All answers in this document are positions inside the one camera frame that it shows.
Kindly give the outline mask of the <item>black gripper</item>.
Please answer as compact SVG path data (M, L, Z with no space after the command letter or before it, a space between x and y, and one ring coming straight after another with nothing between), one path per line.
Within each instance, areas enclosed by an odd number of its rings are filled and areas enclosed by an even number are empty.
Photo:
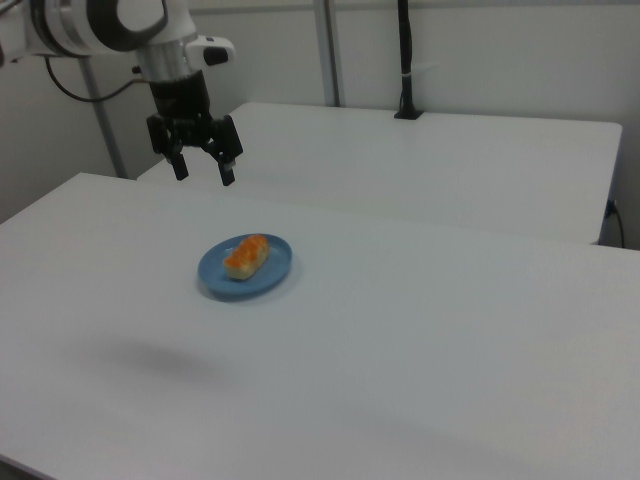
M152 148L169 158L176 179L189 176L182 148L198 147L215 158L222 184L233 184L236 157L243 153L243 146L229 115L212 117L204 75L152 82L150 88L157 109L147 118Z

